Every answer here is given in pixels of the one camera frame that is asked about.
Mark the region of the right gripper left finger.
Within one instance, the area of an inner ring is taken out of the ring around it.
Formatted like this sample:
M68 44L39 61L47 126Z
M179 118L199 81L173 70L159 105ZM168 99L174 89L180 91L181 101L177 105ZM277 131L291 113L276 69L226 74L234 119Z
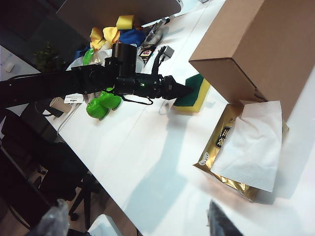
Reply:
M51 207L41 218L39 224L29 231L30 236L66 236L69 230L68 205L63 199Z

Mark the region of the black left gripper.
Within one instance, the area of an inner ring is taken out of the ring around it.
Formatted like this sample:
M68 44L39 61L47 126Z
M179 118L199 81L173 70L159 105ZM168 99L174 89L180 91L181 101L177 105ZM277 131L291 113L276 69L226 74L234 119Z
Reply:
M180 94L176 97L176 101L191 101L191 93L194 91L193 88L177 83L172 76L163 77L158 74L158 69L160 66L160 57L163 55L166 47L161 47L155 57L152 71L151 80L152 88L150 98L164 98L166 100L171 100L175 98L175 94Z

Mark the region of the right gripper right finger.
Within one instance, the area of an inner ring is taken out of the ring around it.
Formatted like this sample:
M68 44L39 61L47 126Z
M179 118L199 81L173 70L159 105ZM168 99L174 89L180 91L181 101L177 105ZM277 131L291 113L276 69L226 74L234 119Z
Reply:
M211 236L242 236L234 223L226 216L221 207L213 200L210 201L208 222Z

